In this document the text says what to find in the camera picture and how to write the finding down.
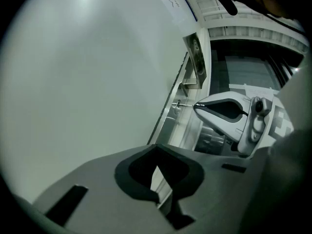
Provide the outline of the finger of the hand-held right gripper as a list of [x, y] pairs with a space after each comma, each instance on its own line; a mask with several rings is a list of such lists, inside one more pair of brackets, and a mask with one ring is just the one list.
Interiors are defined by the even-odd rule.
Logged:
[[194, 112], [200, 120], [215, 131], [226, 135], [231, 140], [239, 142], [247, 123], [247, 116], [239, 113], [235, 118], [229, 118], [203, 105], [195, 105]]
[[222, 92], [200, 100], [195, 110], [203, 110], [220, 115], [248, 115], [251, 99], [237, 92]]

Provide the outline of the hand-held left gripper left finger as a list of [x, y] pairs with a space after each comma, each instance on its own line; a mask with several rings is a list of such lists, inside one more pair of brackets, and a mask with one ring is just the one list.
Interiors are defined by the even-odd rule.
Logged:
[[70, 188], [88, 189], [65, 228], [79, 234], [168, 234], [174, 229], [154, 202], [136, 200], [117, 185], [114, 173], [144, 146], [90, 160], [43, 191], [33, 206], [46, 213]]

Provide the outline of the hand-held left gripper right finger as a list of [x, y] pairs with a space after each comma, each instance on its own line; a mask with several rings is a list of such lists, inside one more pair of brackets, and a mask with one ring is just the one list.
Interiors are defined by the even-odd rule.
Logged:
[[238, 234], [248, 161], [157, 145], [158, 234]]

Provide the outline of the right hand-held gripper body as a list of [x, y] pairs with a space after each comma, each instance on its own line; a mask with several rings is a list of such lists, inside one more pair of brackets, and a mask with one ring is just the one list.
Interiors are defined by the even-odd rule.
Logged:
[[293, 124], [279, 98], [253, 97], [237, 150], [242, 156], [252, 156], [257, 149], [272, 146], [292, 131]]

